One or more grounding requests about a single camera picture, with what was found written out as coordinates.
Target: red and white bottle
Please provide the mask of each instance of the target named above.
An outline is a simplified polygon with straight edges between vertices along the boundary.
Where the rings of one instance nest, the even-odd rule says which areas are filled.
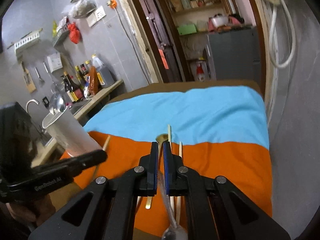
[[[204,72],[201,66],[201,63],[197,63],[197,78],[200,82],[205,81]]]

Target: blue cloth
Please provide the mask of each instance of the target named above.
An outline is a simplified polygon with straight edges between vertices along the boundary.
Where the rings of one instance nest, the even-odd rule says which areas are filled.
[[[269,149],[263,99],[245,86],[153,93],[114,102],[90,119],[84,129],[152,142],[168,132],[168,124],[175,143],[233,141]]]

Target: bolt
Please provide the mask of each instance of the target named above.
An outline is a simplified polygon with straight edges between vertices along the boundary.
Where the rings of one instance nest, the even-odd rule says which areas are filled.
[[[103,183],[105,183],[106,182],[106,178],[105,177],[97,177],[96,178],[96,183],[98,183],[98,184],[103,184]]]
[[[218,176],[218,177],[216,178],[216,180],[217,180],[217,182],[220,183],[220,184],[224,184],[224,183],[227,182],[227,179],[226,179],[225,177],[223,177],[223,176]]]
[[[178,168],[178,171],[181,173],[186,173],[188,171],[188,168],[186,166],[181,166]]]
[[[137,172],[137,173],[143,172],[144,171],[144,167],[137,166],[137,167],[134,168],[134,171]]]

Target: red plastic bag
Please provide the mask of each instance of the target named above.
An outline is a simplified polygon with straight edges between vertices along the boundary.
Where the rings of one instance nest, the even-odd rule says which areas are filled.
[[[81,33],[80,31],[78,30],[77,26],[76,26],[76,23],[71,23],[68,25],[68,29],[70,31],[70,34],[69,34],[69,38],[70,40],[75,43],[75,44],[78,44],[80,39],[81,39]]]

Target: kitchen counter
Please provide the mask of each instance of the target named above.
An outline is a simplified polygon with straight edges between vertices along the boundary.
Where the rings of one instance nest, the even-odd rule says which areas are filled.
[[[88,114],[101,100],[103,100],[122,83],[123,80],[118,80],[112,86],[100,90],[95,96],[91,98],[91,100],[86,105],[84,105],[79,111],[76,112],[74,117],[77,120],[80,120],[82,117]],[[58,145],[59,144],[57,140],[54,138],[52,138],[45,147],[40,142],[38,142],[38,155],[32,161],[32,167],[44,164],[54,152],[54,150],[58,147]]]

